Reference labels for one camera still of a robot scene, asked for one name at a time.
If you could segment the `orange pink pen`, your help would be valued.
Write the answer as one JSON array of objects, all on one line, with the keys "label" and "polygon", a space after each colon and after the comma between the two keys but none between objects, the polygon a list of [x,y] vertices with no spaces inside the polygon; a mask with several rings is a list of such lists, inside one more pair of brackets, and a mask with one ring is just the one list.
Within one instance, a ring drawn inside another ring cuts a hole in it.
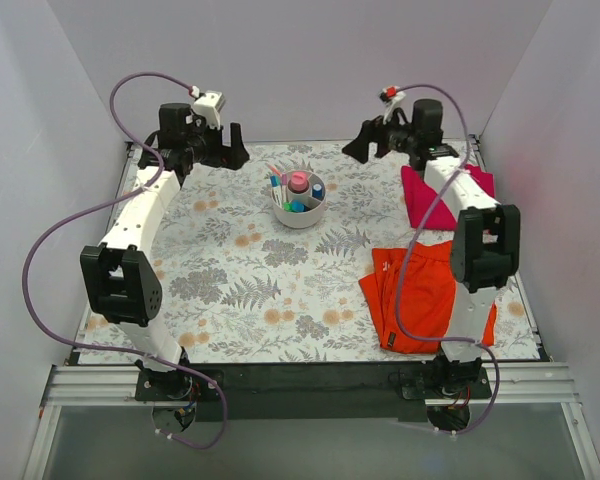
[{"label": "orange pink pen", "polygon": [[276,175],[279,178],[282,178],[282,173],[276,167],[274,167],[271,164],[267,164],[266,166],[274,175]]}]

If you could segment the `white marker teal cap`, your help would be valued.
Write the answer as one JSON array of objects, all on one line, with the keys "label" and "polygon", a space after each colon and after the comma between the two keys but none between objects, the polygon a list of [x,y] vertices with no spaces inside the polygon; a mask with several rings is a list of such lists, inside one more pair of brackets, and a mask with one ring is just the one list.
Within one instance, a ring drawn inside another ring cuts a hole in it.
[{"label": "white marker teal cap", "polygon": [[283,208],[284,204],[285,204],[285,198],[284,198],[284,194],[282,191],[282,187],[277,185],[275,187],[272,188],[273,193],[275,194],[275,199],[277,204]]}]

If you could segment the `pink capped glue bottle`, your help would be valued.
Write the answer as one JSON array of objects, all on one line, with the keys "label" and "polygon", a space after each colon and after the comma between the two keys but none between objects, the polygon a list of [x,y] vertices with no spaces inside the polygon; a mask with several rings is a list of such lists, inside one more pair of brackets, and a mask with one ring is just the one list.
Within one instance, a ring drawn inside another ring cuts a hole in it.
[{"label": "pink capped glue bottle", "polygon": [[305,201],[310,195],[310,184],[306,172],[295,171],[287,182],[287,193],[291,201]]}]

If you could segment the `white round desk organizer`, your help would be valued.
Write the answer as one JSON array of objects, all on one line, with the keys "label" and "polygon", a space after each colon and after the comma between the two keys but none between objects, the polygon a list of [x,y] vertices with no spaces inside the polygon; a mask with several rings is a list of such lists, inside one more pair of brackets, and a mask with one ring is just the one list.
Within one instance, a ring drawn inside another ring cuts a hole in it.
[{"label": "white round desk organizer", "polygon": [[277,220],[292,229],[314,226],[326,211],[323,180],[314,172],[293,170],[270,176],[270,199]]}]

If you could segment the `black highlighter blue cap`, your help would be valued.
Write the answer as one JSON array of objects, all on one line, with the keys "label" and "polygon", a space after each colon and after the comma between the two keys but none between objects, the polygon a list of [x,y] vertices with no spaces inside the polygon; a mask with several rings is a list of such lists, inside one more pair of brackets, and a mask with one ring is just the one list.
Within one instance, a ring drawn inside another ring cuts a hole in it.
[{"label": "black highlighter blue cap", "polygon": [[299,201],[292,201],[291,202],[291,210],[294,213],[303,213],[305,211],[305,205]]}]

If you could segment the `blue capped small jar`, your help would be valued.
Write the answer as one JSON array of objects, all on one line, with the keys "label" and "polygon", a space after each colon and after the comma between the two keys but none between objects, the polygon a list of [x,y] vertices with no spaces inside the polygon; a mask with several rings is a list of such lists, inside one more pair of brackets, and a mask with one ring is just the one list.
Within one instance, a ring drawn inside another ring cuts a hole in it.
[{"label": "blue capped small jar", "polygon": [[312,197],[317,201],[323,201],[325,197],[324,186],[322,184],[314,184],[312,186]]}]

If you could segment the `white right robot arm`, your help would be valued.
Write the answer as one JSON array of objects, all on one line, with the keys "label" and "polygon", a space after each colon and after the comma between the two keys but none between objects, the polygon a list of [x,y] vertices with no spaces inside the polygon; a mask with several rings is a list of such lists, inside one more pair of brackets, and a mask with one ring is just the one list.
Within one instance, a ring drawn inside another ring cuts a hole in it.
[{"label": "white right robot arm", "polygon": [[481,357],[490,351],[484,331],[498,291],[519,267],[521,215],[516,206],[487,195],[467,171],[469,159],[443,143],[440,101],[417,100],[407,117],[400,106],[403,91],[389,88],[380,98],[384,114],[364,121],[342,151],[362,164],[369,160],[370,144],[376,144],[379,158],[391,151],[407,154],[411,169],[436,193],[417,228],[425,228],[438,203],[455,218],[448,260],[456,287],[445,333],[425,336],[407,329],[402,304],[408,297],[402,285],[396,287],[394,306],[396,324],[406,337],[440,347],[432,383],[440,395],[451,398],[478,378]]}]

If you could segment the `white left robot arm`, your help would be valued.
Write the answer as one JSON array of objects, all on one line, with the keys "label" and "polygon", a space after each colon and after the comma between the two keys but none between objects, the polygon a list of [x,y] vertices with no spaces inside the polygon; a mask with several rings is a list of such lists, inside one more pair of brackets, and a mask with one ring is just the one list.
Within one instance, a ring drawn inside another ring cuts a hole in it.
[{"label": "white left robot arm", "polygon": [[223,142],[224,103],[222,94],[210,92],[191,104],[161,105],[159,128],[147,139],[153,149],[135,151],[136,196],[100,244],[80,255],[92,311],[127,335],[137,366],[159,375],[158,387],[173,400],[191,392],[193,377],[178,366],[186,364],[186,354],[159,315],[163,290],[150,253],[169,204],[195,165],[238,170],[249,159],[239,124],[231,124],[230,142]]}]

